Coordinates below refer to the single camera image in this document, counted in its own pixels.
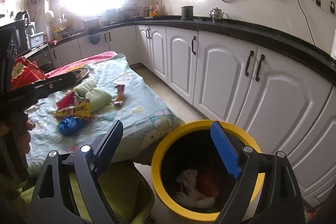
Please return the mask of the person's left hand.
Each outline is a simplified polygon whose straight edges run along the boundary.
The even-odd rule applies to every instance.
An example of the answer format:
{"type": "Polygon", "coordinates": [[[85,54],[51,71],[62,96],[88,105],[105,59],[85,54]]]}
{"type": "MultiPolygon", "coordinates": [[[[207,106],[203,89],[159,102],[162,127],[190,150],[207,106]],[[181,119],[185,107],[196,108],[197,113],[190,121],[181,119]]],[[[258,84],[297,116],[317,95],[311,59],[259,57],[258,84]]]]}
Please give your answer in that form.
{"type": "MultiPolygon", "coordinates": [[[[25,112],[14,113],[14,119],[18,119],[19,123],[25,123],[24,127],[19,129],[18,135],[15,137],[15,144],[20,156],[26,155],[30,151],[31,135],[30,131],[35,128],[34,122],[28,118],[25,112]]],[[[13,122],[1,119],[1,136],[5,136],[12,131],[13,122]]]]}

